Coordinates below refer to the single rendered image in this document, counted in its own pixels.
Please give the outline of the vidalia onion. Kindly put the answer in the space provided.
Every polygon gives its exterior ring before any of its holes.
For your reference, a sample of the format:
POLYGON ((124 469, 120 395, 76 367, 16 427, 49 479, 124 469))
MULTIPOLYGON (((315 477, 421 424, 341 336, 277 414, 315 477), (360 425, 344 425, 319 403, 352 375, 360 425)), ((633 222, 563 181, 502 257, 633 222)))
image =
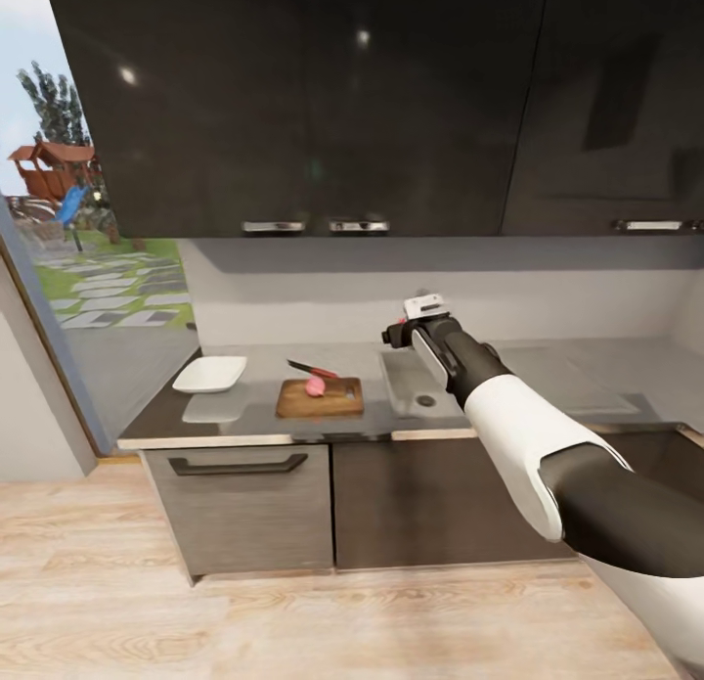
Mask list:
POLYGON ((305 392, 307 392, 309 398, 311 396, 323 396, 325 394, 325 383, 319 381, 319 378, 312 378, 311 381, 307 381, 305 392))

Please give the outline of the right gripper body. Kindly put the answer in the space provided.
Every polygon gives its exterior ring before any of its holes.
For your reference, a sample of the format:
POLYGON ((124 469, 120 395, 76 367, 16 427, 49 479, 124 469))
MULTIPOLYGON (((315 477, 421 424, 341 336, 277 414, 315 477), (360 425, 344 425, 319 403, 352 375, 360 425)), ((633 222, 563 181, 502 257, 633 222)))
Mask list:
POLYGON ((412 336, 409 336, 409 330, 411 326, 416 323, 417 320, 412 319, 404 321, 401 324, 388 326, 387 332, 389 332, 389 336, 387 336, 387 339, 389 340, 390 346, 393 349, 405 349, 414 345, 411 341, 412 336))

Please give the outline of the cutting board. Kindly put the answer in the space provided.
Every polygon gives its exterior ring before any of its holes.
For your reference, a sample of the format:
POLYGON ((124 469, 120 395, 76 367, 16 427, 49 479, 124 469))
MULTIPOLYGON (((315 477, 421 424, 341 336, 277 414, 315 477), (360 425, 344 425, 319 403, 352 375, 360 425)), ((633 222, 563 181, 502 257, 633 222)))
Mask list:
POLYGON ((276 408, 276 416, 314 417, 335 415, 360 415, 363 413, 363 397, 360 379, 339 378, 328 374, 319 377, 325 383, 323 396, 307 396, 305 385, 311 379, 284 380, 276 408), (347 389, 354 391, 355 398, 347 399, 347 389))

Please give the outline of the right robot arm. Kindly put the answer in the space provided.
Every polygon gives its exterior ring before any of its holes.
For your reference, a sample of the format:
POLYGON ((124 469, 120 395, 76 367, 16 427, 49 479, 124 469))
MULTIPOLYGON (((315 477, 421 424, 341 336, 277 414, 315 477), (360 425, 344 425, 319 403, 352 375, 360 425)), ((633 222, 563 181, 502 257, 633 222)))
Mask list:
POLYGON ((462 330, 439 294, 404 301, 382 342, 412 345, 453 394, 519 513, 564 540, 695 678, 704 680, 704 503, 642 477, 462 330))

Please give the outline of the bowl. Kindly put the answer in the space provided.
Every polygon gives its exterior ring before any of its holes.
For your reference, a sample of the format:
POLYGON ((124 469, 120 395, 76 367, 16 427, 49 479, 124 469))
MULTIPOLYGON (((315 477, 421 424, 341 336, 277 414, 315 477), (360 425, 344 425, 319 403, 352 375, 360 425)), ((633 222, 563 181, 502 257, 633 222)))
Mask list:
POLYGON ((242 375, 246 358, 218 356, 197 358, 185 368, 173 387, 190 394, 218 394, 230 391, 242 375))

